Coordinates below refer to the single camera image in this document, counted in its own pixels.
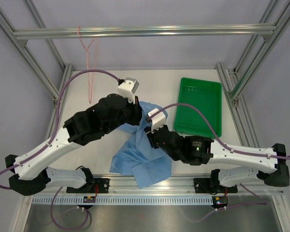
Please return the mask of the pink wire hanger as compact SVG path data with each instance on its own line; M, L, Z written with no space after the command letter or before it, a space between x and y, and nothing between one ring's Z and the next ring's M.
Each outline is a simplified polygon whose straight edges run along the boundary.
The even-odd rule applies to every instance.
M78 39L86 53L86 68L87 70L89 70L90 68L92 69L95 69L96 67L96 61L97 61L97 50L98 50L98 46L99 46L99 40L98 39L92 39L90 41L90 43L88 45L85 45L83 39L82 39L82 36L80 34L80 29L81 27L78 26L77 27L77 36L78 36ZM90 52L90 48L92 47L92 45L94 45L94 53L93 53L93 62L92 62L92 65L90 66L90 55L89 55L89 52ZM92 99L93 99L93 84L94 84L94 76L95 74L89 74L87 73L87 84L88 84L88 102L89 104L92 103Z

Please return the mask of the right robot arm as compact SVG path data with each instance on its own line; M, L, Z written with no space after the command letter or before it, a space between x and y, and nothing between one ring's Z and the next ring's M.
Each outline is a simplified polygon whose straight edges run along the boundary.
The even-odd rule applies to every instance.
M202 136L184 137L169 131L167 125L157 130L146 127L145 134L154 149L161 149L174 161L191 166L216 163L234 165L232 169L211 171L209 186L215 192L254 181L263 181L272 187L290 185L283 144L274 144L270 148L233 146L227 149L218 140Z

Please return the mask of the blue shirt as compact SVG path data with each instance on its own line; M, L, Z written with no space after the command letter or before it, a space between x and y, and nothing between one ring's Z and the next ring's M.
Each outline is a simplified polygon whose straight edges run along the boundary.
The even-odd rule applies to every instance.
M132 175L137 186L142 189L171 177L172 159L161 149L151 147L145 128L147 114L160 106L141 101L142 120L139 126L124 124L118 129L131 134L131 137L112 157L110 172Z

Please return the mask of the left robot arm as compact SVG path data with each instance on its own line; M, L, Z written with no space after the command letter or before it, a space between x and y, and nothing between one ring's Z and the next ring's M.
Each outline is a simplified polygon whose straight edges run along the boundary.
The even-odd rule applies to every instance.
M95 180L89 168L63 170L50 165L121 125L138 126L141 119L142 108L137 97L134 101L118 94L101 98L97 104L66 120L54 138L49 138L22 156L8 155L5 158L6 166L14 173L9 178L10 189L23 196L57 187L66 187L71 193L92 191Z

